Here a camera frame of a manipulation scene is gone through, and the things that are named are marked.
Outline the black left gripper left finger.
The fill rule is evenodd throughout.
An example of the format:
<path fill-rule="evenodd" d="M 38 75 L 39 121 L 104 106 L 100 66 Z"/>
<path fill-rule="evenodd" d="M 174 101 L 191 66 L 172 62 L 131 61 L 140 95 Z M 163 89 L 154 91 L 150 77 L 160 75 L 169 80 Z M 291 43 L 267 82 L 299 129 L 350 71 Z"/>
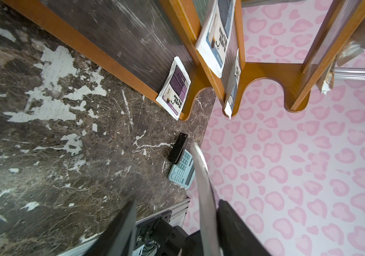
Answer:
<path fill-rule="evenodd" d="M 129 201 L 84 256 L 131 256 L 136 238 L 136 202 Z"/>

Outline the blue coffee bag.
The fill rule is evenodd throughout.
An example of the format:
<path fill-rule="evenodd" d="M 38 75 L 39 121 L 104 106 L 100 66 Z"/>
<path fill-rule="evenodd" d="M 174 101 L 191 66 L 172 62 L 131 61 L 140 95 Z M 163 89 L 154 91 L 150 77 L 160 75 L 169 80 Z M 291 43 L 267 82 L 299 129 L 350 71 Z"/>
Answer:
<path fill-rule="evenodd" d="M 207 66 L 221 78 L 232 33 L 236 0 L 209 1 L 196 49 Z"/>
<path fill-rule="evenodd" d="M 239 59 L 239 50 L 237 50 L 236 58 L 230 71 L 230 76 L 227 85 L 227 92 L 225 97 L 225 104 L 224 104 L 224 113 L 229 119 L 231 119 L 233 115 L 233 110 L 240 82 L 240 75 L 241 75 L 241 65 Z"/>

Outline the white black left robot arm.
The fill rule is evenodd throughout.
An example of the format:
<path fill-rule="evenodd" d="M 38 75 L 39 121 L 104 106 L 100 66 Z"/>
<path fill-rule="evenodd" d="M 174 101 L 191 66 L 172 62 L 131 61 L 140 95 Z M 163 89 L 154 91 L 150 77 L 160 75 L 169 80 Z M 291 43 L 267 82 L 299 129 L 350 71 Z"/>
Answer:
<path fill-rule="evenodd" d="M 203 256 L 205 233 L 188 235 L 168 218 L 157 217 L 145 225 L 136 223 L 135 201 L 128 202 L 108 228 L 85 252 L 87 256 L 130 256 L 139 244 L 154 242 L 158 256 Z M 217 217 L 217 252 L 223 256 L 267 256 L 269 251 L 258 241 L 231 205 L 219 201 Z"/>

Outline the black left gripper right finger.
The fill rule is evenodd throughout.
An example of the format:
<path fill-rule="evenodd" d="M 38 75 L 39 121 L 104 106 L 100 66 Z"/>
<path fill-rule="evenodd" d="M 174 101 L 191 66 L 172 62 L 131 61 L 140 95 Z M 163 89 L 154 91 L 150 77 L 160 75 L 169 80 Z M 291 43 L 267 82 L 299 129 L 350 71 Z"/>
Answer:
<path fill-rule="evenodd" d="M 219 244 L 225 256 L 270 256 L 231 205 L 220 200 L 217 210 Z"/>

